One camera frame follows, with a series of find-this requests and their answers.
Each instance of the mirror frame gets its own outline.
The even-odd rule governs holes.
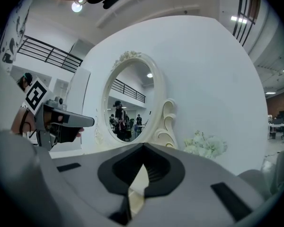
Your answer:
[[[154,81],[154,100],[151,109],[151,116],[148,120],[147,126],[142,133],[133,141],[125,142],[117,138],[109,126],[107,126],[107,118],[109,116],[107,110],[107,103],[111,86],[116,77],[126,67],[133,62],[142,62],[150,69]],[[164,77],[157,67],[154,60],[146,54],[134,51],[126,51],[122,54],[119,60],[116,60],[106,84],[103,89],[101,98],[100,112],[98,114],[98,122],[95,129],[95,142],[100,147],[104,148],[118,148],[129,144],[138,143],[155,143],[167,147],[178,148],[178,144],[172,130],[172,122],[176,118],[173,113],[175,109],[175,102],[173,99],[166,98],[166,88]]]

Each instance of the round light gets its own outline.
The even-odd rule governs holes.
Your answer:
[[[73,3],[72,6],[71,6],[71,9],[75,12],[75,13],[78,13],[82,10],[82,5],[79,5],[77,3]]]

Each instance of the table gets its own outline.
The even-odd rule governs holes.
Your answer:
[[[282,124],[268,124],[268,136],[267,136],[267,138],[269,139],[269,133],[270,133],[270,127],[272,127],[272,128],[279,128],[279,127],[284,127],[284,123],[282,123]]]

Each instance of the brick wall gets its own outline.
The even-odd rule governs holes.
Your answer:
[[[284,93],[271,97],[266,100],[268,114],[273,117],[279,114],[279,111],[284,111]]]

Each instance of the oval mirror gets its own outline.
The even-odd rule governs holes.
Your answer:
[[[129,63],[109,91],[106,125],[120,140],[132,142],[146,127],[153,106],[154,81],[141,61]]]

